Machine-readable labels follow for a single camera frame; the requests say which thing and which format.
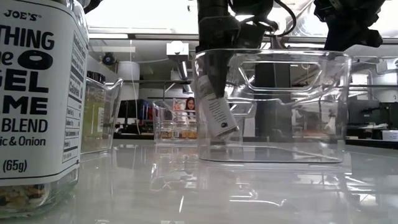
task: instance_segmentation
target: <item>reflective tabletop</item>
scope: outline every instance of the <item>reflective tabletop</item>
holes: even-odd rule
[[[78,185],[51,212],[0,223],[398,223],[398,151],[348,146],[333,166],[228,164],[115,141],[82,157]]]

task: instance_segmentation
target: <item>bottle label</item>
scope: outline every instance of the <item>bottle label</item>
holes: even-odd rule
[[[1,0],[0,186],[79,166],[88,38],[67,7]]]
[[[220,137],[237,130],[238,125],[225,98],[217,98],[207,75],[198,79],[201,108],[208,130],[214,137]]]
[[[104,107],[105,91],[95,87],[87,87],[83,122],[84,137],[102,138]]]

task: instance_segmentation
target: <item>person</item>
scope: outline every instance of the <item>person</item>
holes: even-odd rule
[[[185,110],[187,111],[187,120],[196,120],[195,119],[195,99],[194,97],[187,98],[185,102]]]

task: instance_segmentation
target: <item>small bottle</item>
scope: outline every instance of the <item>small bottle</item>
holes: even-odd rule
[[[173,137],[173,123],[171,121],[163,121],[160,128],[161,139],[171,139]]]
[[[0,218],[45,212],[77,183],[87,56],[78,1],[1,0]]]
[[[197,122],[190,121],[188,124],[188,138],[196,139],[197,138]]]
[[[183,132],[185,127],[185,121],[176,121],[173,129],[173,138],[178,140],[183,140]]]

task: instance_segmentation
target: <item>clear plastic bin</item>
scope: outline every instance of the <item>clear plastic bin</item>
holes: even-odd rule
[[[153,102],[154,139],[156,144],[195,144],[195,111],[173,110],[164,101]]]
[[[105,86],[86,78],[85,112],[81,153],[111,149],[116,118],[119,114],[123,80]]]
[[[200,159],[342,161],[349,56],[223,49],[201,52],[193,63]],[[298,78],[308,85],[291,87]]]

